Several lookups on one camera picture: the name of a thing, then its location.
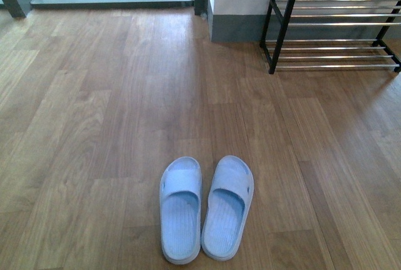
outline window sill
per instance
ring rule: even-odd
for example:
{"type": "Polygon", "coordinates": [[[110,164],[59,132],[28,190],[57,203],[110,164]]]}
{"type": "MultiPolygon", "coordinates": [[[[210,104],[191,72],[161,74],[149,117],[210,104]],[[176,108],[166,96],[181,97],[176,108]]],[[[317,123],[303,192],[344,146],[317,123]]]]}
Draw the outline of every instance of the window sill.
{"type": "Polygon", "coordinates": [[[193,0],[32,0],[36,9],[171,8],[192,6],[193,0]]]}

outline slipper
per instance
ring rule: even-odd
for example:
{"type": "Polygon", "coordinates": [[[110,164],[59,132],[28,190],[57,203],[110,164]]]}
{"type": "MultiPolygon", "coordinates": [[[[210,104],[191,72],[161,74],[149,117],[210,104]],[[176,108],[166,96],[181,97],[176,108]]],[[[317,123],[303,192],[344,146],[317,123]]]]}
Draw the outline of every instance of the slipper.
{"type": "Polygon", "coordinates": [[[202,248],[211,258],[226,261],[237,253],[251,206],[254,182],[241,159],[226,156],[217,164],[209,192],[202,248]]]}
{"type": "Polygon", "coordinates": [[[192,157],[174,160],[160,182],[163,254],[173,264],[187,264],[201,249],[202,174],[192,157]]]}

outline slipper strap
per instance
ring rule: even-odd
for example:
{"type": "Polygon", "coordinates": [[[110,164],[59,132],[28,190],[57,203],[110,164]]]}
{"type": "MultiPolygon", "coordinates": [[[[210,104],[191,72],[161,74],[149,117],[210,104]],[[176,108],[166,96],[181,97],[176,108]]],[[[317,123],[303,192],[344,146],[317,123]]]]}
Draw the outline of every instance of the slipper strap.
{"type": "Polygon", "coordinates": [[[191,192],[200,198],[202,178],[199,171],[173,170],[168,171],[162,183],[163,199],[178,192],[191,192]]]}
{"type": "Polygon", "coordinates": [[[211,189],[212,191],[228,190],[238,195],[247,204],[249,201],[249,176],[242,171],[219,166],[214,174],[211,189]]]}

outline black metal frame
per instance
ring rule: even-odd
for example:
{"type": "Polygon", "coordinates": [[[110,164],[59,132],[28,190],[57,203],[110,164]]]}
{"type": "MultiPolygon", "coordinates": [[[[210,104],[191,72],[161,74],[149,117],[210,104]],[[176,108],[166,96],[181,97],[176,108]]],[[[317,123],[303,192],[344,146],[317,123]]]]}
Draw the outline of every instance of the black metal frame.
{"type": "MultiPolygon", "coordinates": [[[[279,60],[280,52],[283,47],[284,38],[287,33],[288,24],[291,19],[291,13],[293,12],[295,1],[296,0],[288,0],[287,1],[284,15],[282,15],[281,11],[279,10],[279,8],[276,4],[276,0],[269,0],[268,11],[266,13],[266,18],[264,21],[263,32],[262,32],[259,46],[263,49],[266,59],[269,63],[269,71],[268,72],[271,75],[274,74],[274,72],[276,71],[277,62],[279,60]],[[273,53],[273,57],[272,57],[268,50],[268,47],[266,46],[266,34],[268,32],[269,23],[270,23],[270,19],[271,19],[271,15],[272,15],[271,13],[273,10],[280,23],[280,30],[279,30],[279,34],[277,37],[277,41],[276,41],[276,45],[274,47],[274,53],[273,53]]],[[[399,0],[396,5],[396,7],[398,7],[398,9],[397,8],[393,9],[391,14],[398,14],[400,12],[400,8],[399,8],[400,6],[401,6],[401,0],[399,0]]],[[[395,19],[395,16],[388,17],[386,20],[386,23],[392,23],[394,21],[394,19],[395,19]]],[[[386,45],[385,41],[383,40],[383,37],[385,36],[385,33],[387,32],[388,28],[389,28],[389,26],[383,25],[383,27],[381,28],[377,37],[375,38],[374,42],[372,43],[372,46],[383,46],[384,47],[383,50],[388,55],[391,55],[392,56],[391,59],[396,63],[395,64],[396,67],[395,67],[394,71],[399,73],[401,71],[401,60],[386,45]]]]}

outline wooden floor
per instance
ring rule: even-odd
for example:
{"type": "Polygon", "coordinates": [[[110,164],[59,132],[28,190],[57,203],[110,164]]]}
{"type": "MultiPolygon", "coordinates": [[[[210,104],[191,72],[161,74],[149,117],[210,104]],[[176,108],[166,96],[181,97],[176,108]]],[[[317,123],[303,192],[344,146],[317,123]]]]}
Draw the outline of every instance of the wooden floor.
{"type": "Polygon", "coordinates": [[[401,269],[400,76],[271,76],[193,13],[1,11],[0,269],[401,269]],[[169,264],[162,172],[200,162],[203,219],[228,154],[255,178],[238,253],[169,264]]]}

